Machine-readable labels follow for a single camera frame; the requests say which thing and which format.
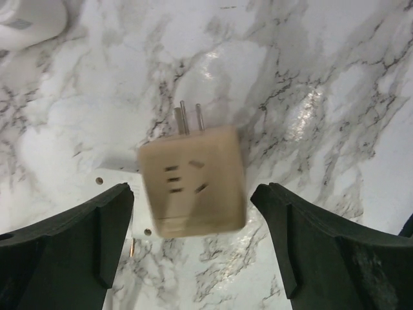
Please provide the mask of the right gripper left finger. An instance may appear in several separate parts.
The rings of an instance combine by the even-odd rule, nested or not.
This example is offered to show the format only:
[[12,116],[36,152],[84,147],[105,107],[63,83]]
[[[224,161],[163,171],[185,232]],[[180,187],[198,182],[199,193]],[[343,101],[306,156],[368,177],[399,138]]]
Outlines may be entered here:
[[1,309],[102,309],[121,253],[101,254],[96,196],[1,235]]

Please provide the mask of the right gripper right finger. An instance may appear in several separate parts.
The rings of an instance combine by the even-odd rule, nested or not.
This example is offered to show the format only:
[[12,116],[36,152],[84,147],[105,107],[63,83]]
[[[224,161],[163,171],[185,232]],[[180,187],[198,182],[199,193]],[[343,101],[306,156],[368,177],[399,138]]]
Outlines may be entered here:
[[412,221],[397,235],[322,209],[277,183],[251,202],[264,217],[293,309],[411,309]]

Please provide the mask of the beige cube socket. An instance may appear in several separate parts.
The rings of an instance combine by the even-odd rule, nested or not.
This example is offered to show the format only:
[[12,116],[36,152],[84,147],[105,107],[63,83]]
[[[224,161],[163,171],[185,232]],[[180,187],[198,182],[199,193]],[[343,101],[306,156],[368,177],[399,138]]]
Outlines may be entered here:
[[174,110],[178,133],[139,148],[138,161],[162,238],[184,238],[241,230],[247,222],[245,168],[236,127],[189,129],[185,102]]

